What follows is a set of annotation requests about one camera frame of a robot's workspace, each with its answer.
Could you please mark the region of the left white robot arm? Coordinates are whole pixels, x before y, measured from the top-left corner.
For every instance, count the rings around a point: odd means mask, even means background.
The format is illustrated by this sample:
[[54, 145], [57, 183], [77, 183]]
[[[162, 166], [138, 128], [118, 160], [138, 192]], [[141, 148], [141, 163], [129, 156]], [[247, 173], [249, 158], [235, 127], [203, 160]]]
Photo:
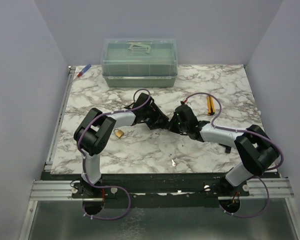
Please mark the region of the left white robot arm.
[[72, 194], [74, 198], [88, 195], [91, 198], [102, 193], [105, 197], [107, 186], [101, 186], [100, 157], [112, 133], [121, 127], [130, 127], [146, 124], [150, 130], [165, 129], [169, 118], [156, 105], [147, 89], [140, 89], [138, 97], [133, 98], [133, 103], [113, 112], [103, 112], [92, 108], [79, 124], [73, 135], [76, 146], [82, 155], [82, 174], [79, 187]]

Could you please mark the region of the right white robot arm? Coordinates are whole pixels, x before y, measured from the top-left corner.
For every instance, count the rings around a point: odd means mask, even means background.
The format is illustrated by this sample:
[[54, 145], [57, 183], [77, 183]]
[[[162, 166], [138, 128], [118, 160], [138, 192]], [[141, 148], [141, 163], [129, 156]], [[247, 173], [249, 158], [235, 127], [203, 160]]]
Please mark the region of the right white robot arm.
[[251, 177], [261, 176], [280, 156], [279, 150], [258, 125], [234, 131], [217, 128], [209, 121], [199, 121], [184, 103], [174, 110], [168, 130], [195, 141], [217, 143], [237, 150], [241, 162], [228, 171], [219, 184], [220, 191], [226, 196], [237, 192], [238, 186]]

